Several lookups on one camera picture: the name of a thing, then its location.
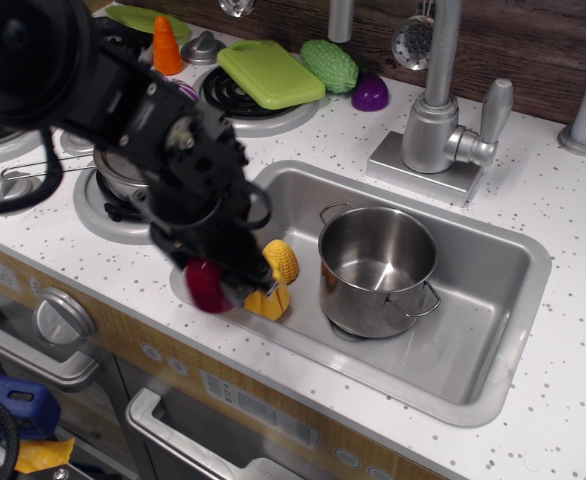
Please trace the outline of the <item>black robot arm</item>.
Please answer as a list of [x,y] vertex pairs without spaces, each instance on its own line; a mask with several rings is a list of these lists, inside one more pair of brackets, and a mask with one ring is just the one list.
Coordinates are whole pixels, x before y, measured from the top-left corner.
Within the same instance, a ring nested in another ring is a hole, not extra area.
[[59,187],[52,129],[61,128],[138,168],[146,188],[133,205],[177,266],[213,263],[238,306],[276,290],[253,235],[264,221],[249,217],[265,193],[244,176],[232,125],[108,43],[83,2],[0,1],[0,127],[37,131],[47,165],[41,186],[1,201],[0,214],[35,206]]

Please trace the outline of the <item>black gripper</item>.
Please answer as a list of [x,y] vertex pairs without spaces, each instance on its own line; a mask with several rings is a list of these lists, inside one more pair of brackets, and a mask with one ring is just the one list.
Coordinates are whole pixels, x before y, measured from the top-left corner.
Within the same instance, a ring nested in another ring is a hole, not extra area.
[[266,296],[277,291],[279,281],[253,235],[268,224],[271,201],[245,178],[242,149],[133,149],[130,161],[147,182],[132,203],[177,266],[196,256],[221,267],[220,286],[233,306],[243,306],[256,290]]

